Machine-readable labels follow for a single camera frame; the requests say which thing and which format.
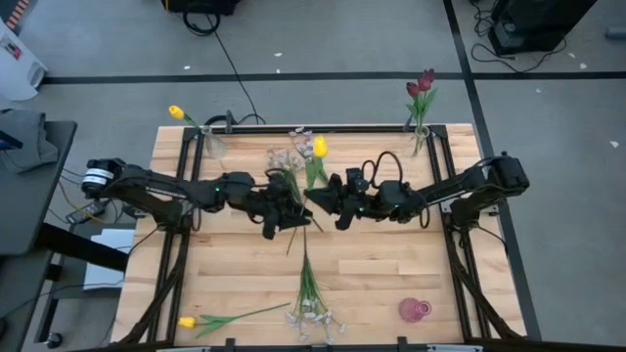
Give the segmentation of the black aluminium table frame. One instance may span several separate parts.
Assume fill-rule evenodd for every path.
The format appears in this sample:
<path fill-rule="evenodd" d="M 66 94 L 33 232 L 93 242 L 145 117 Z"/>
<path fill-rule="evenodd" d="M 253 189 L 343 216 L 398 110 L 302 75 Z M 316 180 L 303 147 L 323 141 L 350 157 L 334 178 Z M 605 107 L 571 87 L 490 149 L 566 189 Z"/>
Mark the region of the black aluminium table frame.
<path fill-rule="evenodd" d="M 222 172 L 243 170 L 265 183 L 267 151 L 289 149 L 289 132 L 266 132 L 249 126 L 255 133 L 244 134 L 242 127 L 234 134 L 222 135 L 228 145 L 220 161 L 202 151 L 200 179 L 213 179 Z M 326 133 L 322 126 L 309 127 L 315 134 L 325 134 L 330 147 L 325 159 L 329 174 L 360 167 L 366 159 L 376 160 L 383 151 L 398 155 L 404 179 L 420 189 L 433 183 L 426 151 L 410 157 L 411 137 L 382 126 L 332 126 Z M 445 125 L 457 173 L 481 159 L 473 127 L 470 124 Z M 176 175 L 185 127 L 161 126 L 156 134 L 150 168 Z M 356 345 L 356 352 L 366 345 L 396 344 L 405 336 L 409 344 L 463 342 L 455 291 L 445 247 L 439 208 L 431 210 L 428 229 L 421 229 L 419 219 L 399 225 L 388 221 L 354 220 L 349 230 L 335 230 L 336 216 L 329 216 L 315 204 L 308 205 L 324 233 L 310 226 L 308 251 L 324 302 L 335 318 L 346 324 L 344 333 L 333 324 L 334 350 Z M 287 350 L 325 351 L 323 327 L 303 328 L 306 340 L 300 341 L 299 329 L 289 325 L 287 312 L 294 307 L 299 289 L 302 260 L 302 232 L 298 231 L 286 256 L 293 230 L 278 233 L 273 241 L 260 235 L 260 226 L 252 224 L 243 212 L 228 206 L 218 214 L 202 214 L 201 229 L 191 235 L 191 244 L 180 300 L 179 316 L 200 314 L 236 316 L 249 311 L 290 303 L 273 311 L 241 318 L 201 338 L 201 329 L 178 327 L 176 346 L 225 347 L 227 338 L 235 338 L 235 348 L 262 347 L 269 352 Z M 509 327 L 528 335 L 521 316 L 510 264 L 503 245 L 479 229 L 470 232 L 475 264 L 483 294 Z M 155 293 L 164 234 L 154 233 L 133 251 L 123 285 L 112 341 L 126 336 L 143 315 Z M 402 321 L 398 303 L 406 297 L 426 300 L 430 315 L 416 323 Z"/>

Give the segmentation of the yellow artificial tulip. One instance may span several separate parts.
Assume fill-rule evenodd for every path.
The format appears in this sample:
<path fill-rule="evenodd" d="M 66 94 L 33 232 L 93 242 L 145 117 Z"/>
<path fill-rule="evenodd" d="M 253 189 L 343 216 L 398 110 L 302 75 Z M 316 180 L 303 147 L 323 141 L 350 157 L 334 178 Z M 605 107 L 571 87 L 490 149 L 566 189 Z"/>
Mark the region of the yellow artificial tulip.
<path fill-rule="evenodd" d="M 237 321 L 238 319 L 246 318 L 249 316 L 269 312 L 272 310 L 276 310 L 279 308 L 283 308 L 289 306 L 288 303 L 272 306 L 269 308 L 264 308 L 260 310 L 250 311 L 241 315 L 236 316 L 212 316 L 212 315 L 200 315 L 199 318 L 195 317 L 180 317 L 178 319 L 177 325 L 180 328 L 184 329 L 199 329 L 199 332 L 196 335 L 196 338 L 200 338 L 204 335 L 207 335 L 213 331 L 219 330 L 226 325 Z"/>
<path fill-rule="evenodd" d="M 322 135 L 313 136 L 313 158 L 310 162 L 305 161 L 305 181 L 306 190 L 313 189 L 315 183 L 319 181 L 326 186 L 329 182 L 329 176 L 325 170 L 324 158 L 329 152 L 329 147 Z"/>
<path fill-rule="evenodd" d="M 210 128 L 208 126 L 198 124 L 192 117 L 190 117 L 183 109 L 178 106 L 170 106 L 168 108 L 168 111 L 172 118 L 186 121 L 189 125 L 199 129 L 202 134 L 207 134 L 210 131 Z"/>

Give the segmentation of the clear glass vase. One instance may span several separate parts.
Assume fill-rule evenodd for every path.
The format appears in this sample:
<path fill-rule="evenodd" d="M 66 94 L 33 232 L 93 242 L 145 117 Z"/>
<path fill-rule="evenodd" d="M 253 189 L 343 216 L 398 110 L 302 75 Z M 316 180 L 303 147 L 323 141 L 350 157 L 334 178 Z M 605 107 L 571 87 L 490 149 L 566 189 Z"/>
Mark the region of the clear glass vase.
<path fill-rule="evenodd" d="M 416 128 L 414 132 L 414 137 L 413 137 L 414 147 L 412 149 L 411 156 L 419 155 L 419 153 L 421 152 L 425 144 L 425 140 L 427 139 L 429 135 L 430 135 L 430 130 L 426 125 L 421 125 Z"/>
<path fill-rule="evenodd" d="M 210 126 L 202 126 L 201 132 L 208 155 L 213 159 L 222 159 L 227 152 L 226 144 L 212 132 Z"/>

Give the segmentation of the dark grey desk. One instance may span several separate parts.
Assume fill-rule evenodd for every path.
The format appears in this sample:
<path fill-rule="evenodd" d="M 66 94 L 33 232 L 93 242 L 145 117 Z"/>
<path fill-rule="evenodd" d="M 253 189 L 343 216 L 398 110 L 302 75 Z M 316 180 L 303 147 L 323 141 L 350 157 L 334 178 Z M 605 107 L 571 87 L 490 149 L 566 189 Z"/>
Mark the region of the dark grey desk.
<path fill-rule="evenodd" d="M 59 151 L 56 162 L 14 174 L 0 161 L 0 256 L 23 255 L 35 246 L 76 129 L 74 121 L 45 123 L 47 140 Z"/>

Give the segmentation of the grey cloth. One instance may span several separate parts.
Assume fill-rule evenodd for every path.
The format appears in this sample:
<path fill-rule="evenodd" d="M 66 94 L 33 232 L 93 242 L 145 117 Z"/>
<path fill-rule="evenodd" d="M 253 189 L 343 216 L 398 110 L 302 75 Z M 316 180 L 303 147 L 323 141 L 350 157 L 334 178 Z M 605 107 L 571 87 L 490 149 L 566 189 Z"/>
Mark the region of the grey cloth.
<path fill-rule="evenodd" d="M 19 149 L 0 151 L 9 172 L 20 174 L 57 162 L 59 149 L 48 142 L 45 114 L 33 110 L 0 110 L 0 131 L 22 143 Z"/>

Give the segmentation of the pink glass vase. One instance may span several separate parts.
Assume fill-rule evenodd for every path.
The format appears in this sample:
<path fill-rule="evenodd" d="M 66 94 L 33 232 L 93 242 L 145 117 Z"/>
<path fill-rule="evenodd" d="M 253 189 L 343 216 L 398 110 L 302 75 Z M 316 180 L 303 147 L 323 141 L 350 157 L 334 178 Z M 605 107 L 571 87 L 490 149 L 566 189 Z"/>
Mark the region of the pink glass vase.
<path fill-rule="evenodd" d="M 429 302 L 409 297 L 403 299 L 398 306 L 401 319 L 408 323 L 416 323 L 432 312 Z"/>

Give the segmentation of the black box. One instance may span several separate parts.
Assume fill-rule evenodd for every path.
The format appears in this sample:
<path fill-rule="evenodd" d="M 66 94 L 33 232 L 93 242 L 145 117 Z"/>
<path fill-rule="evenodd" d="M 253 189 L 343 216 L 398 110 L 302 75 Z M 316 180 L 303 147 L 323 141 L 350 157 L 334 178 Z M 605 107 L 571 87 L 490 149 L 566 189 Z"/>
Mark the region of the black box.
<path fill-rule="evenodd" d="M 197 13 L 231 16 L 242 0 L 160 0 L 163 8 L 173 13 Z"/>

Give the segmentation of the black equipment case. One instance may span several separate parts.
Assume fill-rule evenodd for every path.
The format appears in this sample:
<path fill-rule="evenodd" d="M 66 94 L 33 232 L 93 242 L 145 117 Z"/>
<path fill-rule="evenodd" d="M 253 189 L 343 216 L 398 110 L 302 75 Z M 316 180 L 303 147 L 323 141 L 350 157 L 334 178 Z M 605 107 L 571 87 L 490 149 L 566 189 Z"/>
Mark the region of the black equipment case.
<path fill-rule="evenodd" d="M 498 0 L 488 39 L 497 55 L 554 51 L 598 0 Z"/>

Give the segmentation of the white artificial flower bunch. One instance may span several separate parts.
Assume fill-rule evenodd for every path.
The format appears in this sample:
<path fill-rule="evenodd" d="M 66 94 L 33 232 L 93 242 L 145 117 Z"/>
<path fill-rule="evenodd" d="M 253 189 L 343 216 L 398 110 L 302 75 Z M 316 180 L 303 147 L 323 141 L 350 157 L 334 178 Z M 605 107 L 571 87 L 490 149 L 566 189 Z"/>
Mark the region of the white artificial flower bunch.
<path fill-rule="evenodd" d="M 309 339 L 311 329 L 318 329 L 324 332 L 322 343 L 334 345 L 335 335 L 344 333 L 346 324 L 340 323 L 335 318 L 334 311 L 324 300 L 312 267 L 306 228 L 302 230 L 302 242 L 298 294 L 294 307 L 286 314 L 286 319 L 289 326 L 298 331 L 299 342 Z"/>
<path fill-rule="evenodd" d="M 313 158 L 313 132 L 303 126 L 296 127 L 289 132 L 291 142 L 296 151 L 306 161 Z"/>
<path fill-rule="evenodd" d="M 297 173 L 305 169 L 305 159 L 299 154 L 292 154 L 287 149 L 270 149 L 267 151 L 267 156 L 269 168 L 266 173 L 280 173 L 283 176 L 294 202 L 295 213 L 299 218 L 312 222 L 320 232 L 323 232 L 312 212 L 305 207 L 305 201 L 302 199 L 297 183 Z"/>

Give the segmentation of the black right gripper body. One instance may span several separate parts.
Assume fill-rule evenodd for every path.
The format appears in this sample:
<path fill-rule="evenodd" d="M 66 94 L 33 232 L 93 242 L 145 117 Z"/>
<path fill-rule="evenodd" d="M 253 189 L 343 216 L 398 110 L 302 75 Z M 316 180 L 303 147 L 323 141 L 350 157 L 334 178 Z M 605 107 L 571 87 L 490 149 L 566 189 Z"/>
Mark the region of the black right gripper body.
<path fill-rule="evenodd" d="M 335 221 L 338 230 L 347 230 L 354 217 L 360 218 L 363 212 L 370 208 L 371 197 L 367 194 L 371 182 L 365 179 L 364 171 L 360 168 L 346 170 L 346 183 L 340 187 L 338 206 L 339 218 Z"/>

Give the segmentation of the white paper sheet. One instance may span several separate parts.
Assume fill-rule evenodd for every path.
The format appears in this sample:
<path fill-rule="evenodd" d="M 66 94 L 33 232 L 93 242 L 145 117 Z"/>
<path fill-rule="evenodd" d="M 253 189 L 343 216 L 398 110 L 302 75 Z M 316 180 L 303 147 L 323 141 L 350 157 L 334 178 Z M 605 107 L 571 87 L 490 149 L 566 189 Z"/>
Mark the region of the white paper sheet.
<path fill-rule="evenodd" d="M 105 228 L 99 235 L 91 237 L 93 242 L 128 253 L 133 246 L 134 229 Z M 121 288 L 124 274 L 102 266 L 88 263 L 83 281 L 83 289 Z"/>

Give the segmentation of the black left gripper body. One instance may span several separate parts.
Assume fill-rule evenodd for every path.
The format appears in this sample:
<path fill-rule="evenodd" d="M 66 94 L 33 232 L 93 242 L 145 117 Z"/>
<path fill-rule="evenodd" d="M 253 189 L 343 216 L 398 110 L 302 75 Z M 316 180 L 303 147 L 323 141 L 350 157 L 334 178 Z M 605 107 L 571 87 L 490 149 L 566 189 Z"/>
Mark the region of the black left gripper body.
<path fill-rule="evenodd" d="M 290 191 L 280 173 L 266 173 L 268 183 L 258 191 L 248 195 L 247 216 L 255 224 L 262 226 L 262 236 L 266 240 L 274 239 L 280 230 L 281 215 L 294 211 L 294 202 Z"/>

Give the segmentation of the white plastic container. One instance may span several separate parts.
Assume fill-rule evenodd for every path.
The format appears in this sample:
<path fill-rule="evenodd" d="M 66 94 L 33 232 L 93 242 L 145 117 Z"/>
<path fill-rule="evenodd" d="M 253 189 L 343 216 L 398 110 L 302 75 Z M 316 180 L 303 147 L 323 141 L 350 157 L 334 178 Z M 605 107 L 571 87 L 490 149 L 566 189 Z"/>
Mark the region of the white plastic container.
<path fill-rule="evenodd" d="M 19 102 L 32 99 L 48 68 L 0 20 L 0 96 Z"/>

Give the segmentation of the orange black striped board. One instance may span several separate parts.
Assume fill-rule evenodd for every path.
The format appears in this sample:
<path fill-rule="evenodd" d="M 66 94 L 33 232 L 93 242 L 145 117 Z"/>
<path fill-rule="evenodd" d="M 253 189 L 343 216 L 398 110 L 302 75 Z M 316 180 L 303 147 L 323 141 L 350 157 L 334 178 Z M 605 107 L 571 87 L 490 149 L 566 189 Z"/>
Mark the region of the orange black striped board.
<path fill-rule="evenodd" d="M 19 33 L 31 5 L 32 0 L 0 0 L 0 22 Z"/>

